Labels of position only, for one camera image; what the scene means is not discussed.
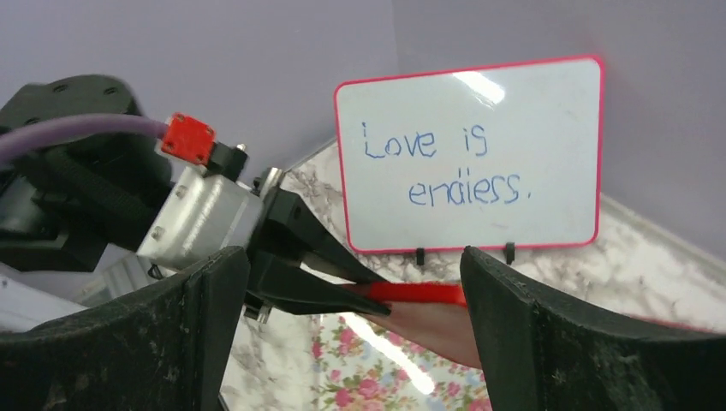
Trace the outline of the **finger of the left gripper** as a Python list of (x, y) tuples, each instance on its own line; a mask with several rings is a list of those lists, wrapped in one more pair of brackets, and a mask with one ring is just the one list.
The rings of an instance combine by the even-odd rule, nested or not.
[(363, 313), (386, 317), (390, 314), (390, 308), (383, 303), (264, 252), (257, 252), (253, 257), (248, 293), (294, 315)]

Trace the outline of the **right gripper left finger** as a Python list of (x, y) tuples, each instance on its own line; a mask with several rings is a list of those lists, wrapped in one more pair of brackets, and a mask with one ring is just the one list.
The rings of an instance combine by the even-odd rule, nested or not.
[(4, 410), (219, 410), (250, 264), (226, 247), (113, 301), (1, 338)]

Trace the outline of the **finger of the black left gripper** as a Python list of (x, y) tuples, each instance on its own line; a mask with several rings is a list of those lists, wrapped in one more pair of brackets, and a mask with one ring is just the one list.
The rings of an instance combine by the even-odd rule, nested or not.
[(318, 220), (297, 193), (277, 188), (265, 198), (261, 248), (295, 265), (301, 263), (352, 283), (382, 282)]

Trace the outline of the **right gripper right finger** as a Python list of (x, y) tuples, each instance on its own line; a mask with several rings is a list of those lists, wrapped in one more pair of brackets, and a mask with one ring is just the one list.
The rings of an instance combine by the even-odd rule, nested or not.
[(613, 313), (475, 247), (460, 273), (495, 410), (724, 409), (724, 335)]

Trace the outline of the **red box lid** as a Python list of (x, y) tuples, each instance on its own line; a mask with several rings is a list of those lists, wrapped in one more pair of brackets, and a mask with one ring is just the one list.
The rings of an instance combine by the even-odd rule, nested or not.
[(387, 317), (364, 319), (463, 366), (481, 369), (469, 312), (443, 303), (391, 302)]

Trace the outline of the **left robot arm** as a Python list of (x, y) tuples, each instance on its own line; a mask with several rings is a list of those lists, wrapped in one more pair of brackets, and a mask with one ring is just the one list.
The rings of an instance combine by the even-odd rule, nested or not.
[(244, 313), (366, 313), (387, 306), (323, 279), (366, 268), (269, 168), (239, 180), (244, 146), (191, 116), (145, 117), (127, 85), (87, 74), (23, 86), (1, 109), (1, 261), (20, 272), (94, 271), (109, 245), (181, 271), (225, 247), (251, 264)]

